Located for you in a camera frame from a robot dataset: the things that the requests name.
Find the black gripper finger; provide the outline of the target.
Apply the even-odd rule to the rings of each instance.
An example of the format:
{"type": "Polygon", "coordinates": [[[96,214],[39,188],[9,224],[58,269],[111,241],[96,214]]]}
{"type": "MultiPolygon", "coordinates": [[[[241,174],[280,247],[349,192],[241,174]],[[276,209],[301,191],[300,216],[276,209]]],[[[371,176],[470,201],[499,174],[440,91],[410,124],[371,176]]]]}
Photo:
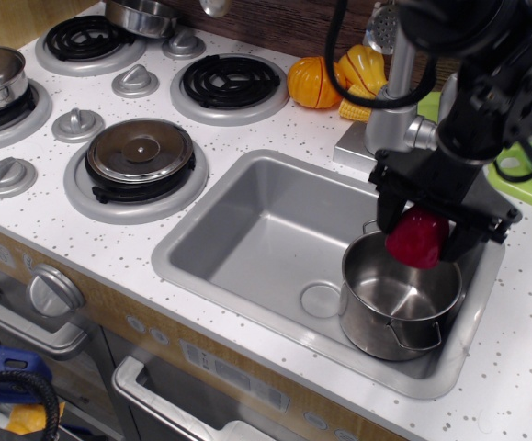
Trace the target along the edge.
{"type": "Polygon", "coordinates": [[[384,233],[391,233],[397,226],[411,195],[410,191],[394,189],[383,189],[379,192],[377,224],[384,233]]]}
{"type": "Polygon", "coordinates": [[[440,260],[455,262],[478,244],[488,241],[493,232],[490,224],[474,224],[458,222],[448,236],[440,253],[440,260]]]}

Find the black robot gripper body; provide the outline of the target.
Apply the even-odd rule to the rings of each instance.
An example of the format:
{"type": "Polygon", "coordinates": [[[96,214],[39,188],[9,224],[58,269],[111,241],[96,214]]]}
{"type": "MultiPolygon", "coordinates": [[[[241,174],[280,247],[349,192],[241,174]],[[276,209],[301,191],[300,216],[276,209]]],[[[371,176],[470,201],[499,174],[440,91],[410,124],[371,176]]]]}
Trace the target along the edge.
{"type": "Polygon", "coordinates": [[[480,165],[453,159],[440,150],[379,150],[369,182],[383,189],[410,191],[409,203],[453,222],[490,224],[489,240],[501,243],[522,212],[495,190],[480,165]]]}

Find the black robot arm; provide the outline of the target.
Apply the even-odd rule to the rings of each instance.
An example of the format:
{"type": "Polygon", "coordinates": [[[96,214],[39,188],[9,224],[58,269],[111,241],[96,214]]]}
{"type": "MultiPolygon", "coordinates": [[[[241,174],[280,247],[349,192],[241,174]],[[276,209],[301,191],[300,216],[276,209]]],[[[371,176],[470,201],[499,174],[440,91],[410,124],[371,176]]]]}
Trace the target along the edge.
{"type": "Polygon", "coordinates": [[[379,228],[389,253],[412,267],[453,262],[478,243],[504,241],[521,214],[483,167],[532,137],[532,6],[526,1],[406,1],[399,21],[428,60],[416,101],[440,58],[459,60],[457,92],[434,148],[376,152],[379,228]]]}

